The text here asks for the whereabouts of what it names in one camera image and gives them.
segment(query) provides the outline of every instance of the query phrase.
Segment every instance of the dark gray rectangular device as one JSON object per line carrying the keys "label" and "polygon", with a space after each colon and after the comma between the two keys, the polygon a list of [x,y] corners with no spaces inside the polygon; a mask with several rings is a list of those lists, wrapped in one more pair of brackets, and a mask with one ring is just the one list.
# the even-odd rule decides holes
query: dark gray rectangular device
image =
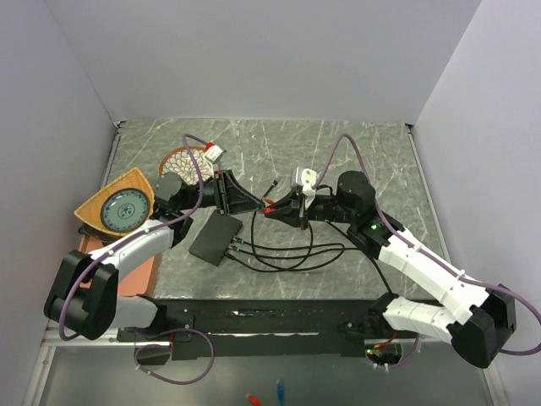
{"label": "dark gray rectangular device", "polygon": [[242,226],[243,222],[237,218],[223,216],[214,211],[188,248],[188,252],[200,260],[219,266],[233,237]]}

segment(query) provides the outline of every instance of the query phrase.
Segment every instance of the gray marble surface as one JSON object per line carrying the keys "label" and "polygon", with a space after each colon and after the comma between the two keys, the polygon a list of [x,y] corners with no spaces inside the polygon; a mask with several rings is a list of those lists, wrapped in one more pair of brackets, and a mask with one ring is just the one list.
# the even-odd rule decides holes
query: gray marble surface
{"label": "gray marble surface", "polygon": [[[434,218],[410,144],[407,127],[399,123],[362,123],[303,120],[211,120],[181,119],[135,121],[123,124],[121,139],[108,181],[138,167],[156,183],[161,159],[182,145],[181,134],[217,141],[227,149],[221,165],[231,168],[237,180],[255,195],[262,195],[274,179],[278,186],[269,196],[277,199],[288,192],[290,173],[297,165],[321,170],[336,138],[349,133],[358,143],[368,165],[369,177],[383,210],[404,225],[436,253],[441,254]],[[352,147],[344,140],[325,177],[333,187],[340,173],[358,170]],[[213,267],[188,253],[197,232],[213,208],[194,216],[188,237],[164,254],[154,296],[195,299],[376,299],[385,292],[376,270],[363,254],[347,251],[338,261],[317,271],[261,274],[225,259]],[[249,218],[238,216],[244,227],[240,236],[249,240]],[[336,230],[313,223],[316,244],[341,241]],[[278,221],[258,217],[255,240],[267,246],[299,246],[309,243],[309,233]],[[260,267],[253,258],[235,255]],[[334,254],[319,255],[305,262],[313,266]],[[382,264],[391,288],[410,299],[428,294],[400,272]]]}

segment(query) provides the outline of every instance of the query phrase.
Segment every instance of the gray floor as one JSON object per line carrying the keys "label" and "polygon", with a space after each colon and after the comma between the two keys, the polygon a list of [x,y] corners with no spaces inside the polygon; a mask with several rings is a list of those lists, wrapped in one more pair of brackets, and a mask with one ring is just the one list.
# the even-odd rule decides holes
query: gray floor
{"label": "gray floor", "polygon": [[[208,359],[172,362],[161,372],[191,379]],[[424,343],[410,364],[385,373],[365,359],[337,355],[219,358],[201,382],[177,387],[134,370],[131,348],[59,348],[41,406],[243,406],[246,392],[277,405],[276,379],[287,406],[491,405],[481,370],[443,343]]]}
{"label": "gray floor", "polygon": [[[426,190],[404,124],[301,120],[128,121],[123,125],[108,181],[131,167],[138,167],[153,184],[161,159],[182,145],[183,133],[224,146],[227,154],[222,167],[231,168],[238,181],[256,195],[262,195],[274,179],[279,179],[270,196],[274,199],[288,192],[294,167],[302,165],[319,171],[337,136],[349,133],[357,141],[368,165],[383,209],[402,221],[432,250],[441,253]],[[325,183],[336,187],[338,175],[347,170],[359,170],[359,166],[351,146],[344,140],[336,151]],[[231,260],[213,267],[188,253],[188,247],[213,210],[197,211],[188,237],[164,254],[155,290],[157,298],[377,299],[385,292],[369,261],[352,251],[325,268],[303,274],[260,274]],[[249,239],[249,215],[239,218],[244,221],[240,235]],[[314,223],[313,226],[316,244],[342,241],[350,245],[328,225]],[[259,217],[256,241],[269,246],[306,245],[309,234]],[[306,265],[321,263],[331,255],[312,258]],[[248,260],[245,255],[238,256]],[[395,292],[412,299],[429,297],[400,272],[383,267]]]}

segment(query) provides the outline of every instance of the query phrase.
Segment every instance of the gray wall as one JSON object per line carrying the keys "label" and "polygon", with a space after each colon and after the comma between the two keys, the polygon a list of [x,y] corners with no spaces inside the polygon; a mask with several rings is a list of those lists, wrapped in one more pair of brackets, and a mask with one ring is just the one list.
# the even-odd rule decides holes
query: gray wall
{"label": "gray wall", "polygon": [[42,0],[0,3],[0,393],[19,404],[42,306],[77,244],[73,210],[97,190],[113,126]]}
{"label": "gray wall", "polygon": [[[414,128],[451,257],[541,308],[541,3],[484,1]],[[508,348],[539,324],[519,306]],[[541,404],[541,355],[500,355],[513,405]]]}
{"label": "gray wall", "polygon": [[414,123],[479,0],[46,0],[114,120]]}

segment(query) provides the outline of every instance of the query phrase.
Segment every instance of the table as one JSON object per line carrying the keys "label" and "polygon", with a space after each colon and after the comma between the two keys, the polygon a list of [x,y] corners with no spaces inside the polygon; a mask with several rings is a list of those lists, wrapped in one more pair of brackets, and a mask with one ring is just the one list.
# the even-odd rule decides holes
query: table
{"label": "table", "polygon": [[[170,151],[182,146],[181,135],[189,133],[214,141],[227,149],[221,166],[232,169],[238,182],[261,196],[274,179],[279,180],[270,198],[278,199],[289,190],[290,174],[297,165],[321,170],[336,138],[349,133],[358,143],[384,211],[408,227],[434,252],[441,255],[441,243],[430,210],[409,129],[403,123],[366,123],[316,120],[223,120],[171,119],[121,123],[119,142],[107,181],[132,167],[138,167],[151,184],[156,184],[158,166]],[[343,140],[325,177],[336,187],[340,173],[359,170],[352,147]],[[224,259],[214,267],[188,253],[198,231],[214,208],[198,210],[187,238],[162,258],[154,296],[158,299],[377,299],[385,292],[372,264],[360,252],[346,251],[336,262],[316,271],[261,274]],[[240,237],[249,240],[250,214],[238,216],[244,227]],[[307,231],[258,217],[255,240],[267,246],[299,246],[309,243]],[[346,241],[324,223],[313,222],[314,243]],[[345,231],[347,225],[341,225]],[[243,261],[260,266],[247,255]],[[335,253],[319,255],[305,262],[316,265]],[[394,292],[409,299],[432,299],[400,272],[381,264]]]}

